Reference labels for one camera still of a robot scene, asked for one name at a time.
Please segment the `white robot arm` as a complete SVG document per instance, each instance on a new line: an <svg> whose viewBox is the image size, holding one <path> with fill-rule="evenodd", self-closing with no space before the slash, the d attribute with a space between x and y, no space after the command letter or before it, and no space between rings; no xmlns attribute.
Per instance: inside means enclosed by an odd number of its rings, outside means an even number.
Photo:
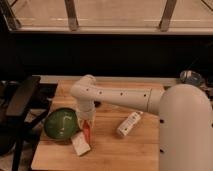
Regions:
<svg viewBox="0 0 213 171"><path fill-rule="evenodd" d="M189 84L166 90L106 88L85 75L70 94L81 122L94 120L94 103L103 101L159 117L159 171L213 171L213 107L207 95Z"/></svg>

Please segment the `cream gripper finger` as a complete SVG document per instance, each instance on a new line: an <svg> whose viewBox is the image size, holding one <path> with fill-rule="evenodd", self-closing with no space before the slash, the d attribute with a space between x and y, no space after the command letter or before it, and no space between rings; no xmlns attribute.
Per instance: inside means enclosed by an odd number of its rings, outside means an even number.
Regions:
<svg viewBox="0 0 213 171"><path fill-rule="evenodd" d="M94 127L95 127L95 120L89 120L89 126L90 126L90 142L91 142L91 139L92 139L92 134L93 134L93 130L94 130Z"/></svg>
<svg viewBox="0 0 213 171"><path fill-rule="evenodd" d="M80 130L83 130L83 123L84 123L84 120L79 120L78 119L78 126L79 126Z"/></svg>

